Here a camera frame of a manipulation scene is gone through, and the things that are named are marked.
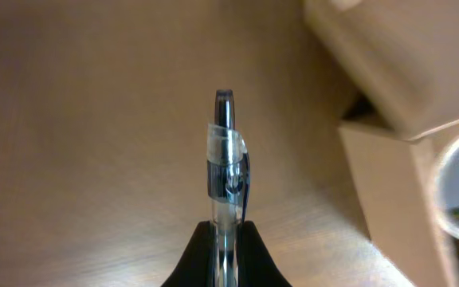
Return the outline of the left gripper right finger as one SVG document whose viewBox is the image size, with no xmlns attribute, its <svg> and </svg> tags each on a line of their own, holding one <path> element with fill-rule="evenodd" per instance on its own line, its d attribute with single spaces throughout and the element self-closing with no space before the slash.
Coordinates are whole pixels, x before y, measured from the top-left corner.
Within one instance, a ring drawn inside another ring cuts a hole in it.
<svg viewBox="0 0 459 287">
<path fill-rule="evenodd" d="M 245 221 L 237 236 L 239 287 L 291 287 L 268 252 L 255 224 Z"/>
</svg>

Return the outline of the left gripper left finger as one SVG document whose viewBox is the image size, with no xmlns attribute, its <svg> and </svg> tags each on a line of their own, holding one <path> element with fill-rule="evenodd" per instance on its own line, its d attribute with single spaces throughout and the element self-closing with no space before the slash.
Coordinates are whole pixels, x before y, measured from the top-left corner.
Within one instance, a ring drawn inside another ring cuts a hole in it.
<svg viewBox="0 0 459 287">
<path fill-rule="evenodd" d="M 206 287 L 211 246 L 210 222 L 199 222 L 177 265 L 162 283 L 162 287 Z"/>
</svg>

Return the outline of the cardboard box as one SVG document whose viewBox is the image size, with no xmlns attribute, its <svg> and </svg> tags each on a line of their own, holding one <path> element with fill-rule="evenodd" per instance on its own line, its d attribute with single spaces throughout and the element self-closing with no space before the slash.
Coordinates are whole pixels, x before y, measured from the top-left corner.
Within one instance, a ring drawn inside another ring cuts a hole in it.
<svg viewBox="0 0 459 287">
<path fill-rule="evenodd" d="M 414 285 L 459 286 L 430 191 L 459 128 L 459 0 L 307 0 L 304 19 L 358 89 L 339 133 L 372 242 Z"/>
</svg>

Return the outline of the black ballpoint pen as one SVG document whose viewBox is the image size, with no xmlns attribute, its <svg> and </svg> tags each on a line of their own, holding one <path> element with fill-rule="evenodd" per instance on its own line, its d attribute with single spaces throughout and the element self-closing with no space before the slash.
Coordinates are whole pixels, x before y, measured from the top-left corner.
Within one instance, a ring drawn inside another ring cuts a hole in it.
<svg viewBox="0 0 459 287">
<path fill-rule="evenodd" d="M 207 128 L 207 187 L 211 203 L 208 286 L 239 283 L 238 237 L 248 175 L 246 147 L 235 128 L 233 91 L 219 89 Z"/>
</svg>

